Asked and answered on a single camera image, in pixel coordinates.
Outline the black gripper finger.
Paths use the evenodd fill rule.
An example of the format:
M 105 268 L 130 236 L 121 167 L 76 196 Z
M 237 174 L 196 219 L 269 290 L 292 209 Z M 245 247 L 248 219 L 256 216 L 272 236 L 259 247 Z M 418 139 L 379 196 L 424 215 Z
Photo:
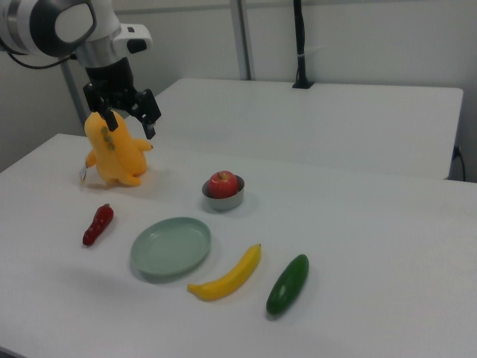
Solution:
M 83 93 L 91 112 L 100 115 L 106 122 L 109 131 L 115 131 L 118 127 L 118 123 L 106 96 L 98 91 L 92 83 L 88 83 L 83 87 Z
M 129 114 L 141 123 L 147 139 L 156 135 L 154 126 L 162 114 L 150 89 L 133 94 Z

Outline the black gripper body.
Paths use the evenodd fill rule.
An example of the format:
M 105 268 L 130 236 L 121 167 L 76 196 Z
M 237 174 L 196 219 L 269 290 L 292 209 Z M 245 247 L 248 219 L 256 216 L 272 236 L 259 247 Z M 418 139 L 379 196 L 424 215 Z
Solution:
M 89 83 L 106 96 L 111 107 L 130 107 L 135 93 L 127 58 L 103 67 L 86 68 Z

